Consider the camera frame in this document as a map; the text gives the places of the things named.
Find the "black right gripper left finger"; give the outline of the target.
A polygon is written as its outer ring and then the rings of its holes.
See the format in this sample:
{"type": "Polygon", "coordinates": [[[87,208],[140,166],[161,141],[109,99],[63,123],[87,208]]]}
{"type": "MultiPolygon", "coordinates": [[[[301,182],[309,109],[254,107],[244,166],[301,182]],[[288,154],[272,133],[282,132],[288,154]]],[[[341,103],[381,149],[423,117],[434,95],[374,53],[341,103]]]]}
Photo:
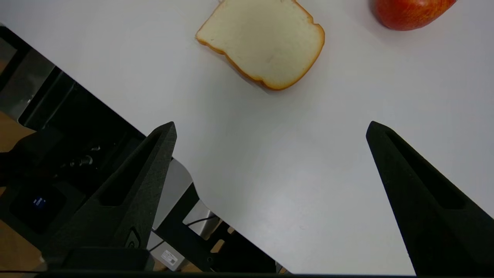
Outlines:
{"type": "Polygon", "coordinates": [[[173,122],[153,130],[46,243],[46,264],[80,247],[146,248],[176,140],[173,122]]]}

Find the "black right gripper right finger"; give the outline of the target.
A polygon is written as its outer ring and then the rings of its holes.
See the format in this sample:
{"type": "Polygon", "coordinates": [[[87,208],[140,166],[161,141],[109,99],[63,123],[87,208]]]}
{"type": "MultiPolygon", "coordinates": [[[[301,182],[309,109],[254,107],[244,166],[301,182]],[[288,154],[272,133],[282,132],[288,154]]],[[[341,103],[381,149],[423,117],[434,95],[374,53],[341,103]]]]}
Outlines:
{"type": "Polygon", "coordinates": [[[492,276],[494,222],[395,131],[366,139],[418,276],[492,276]]]}

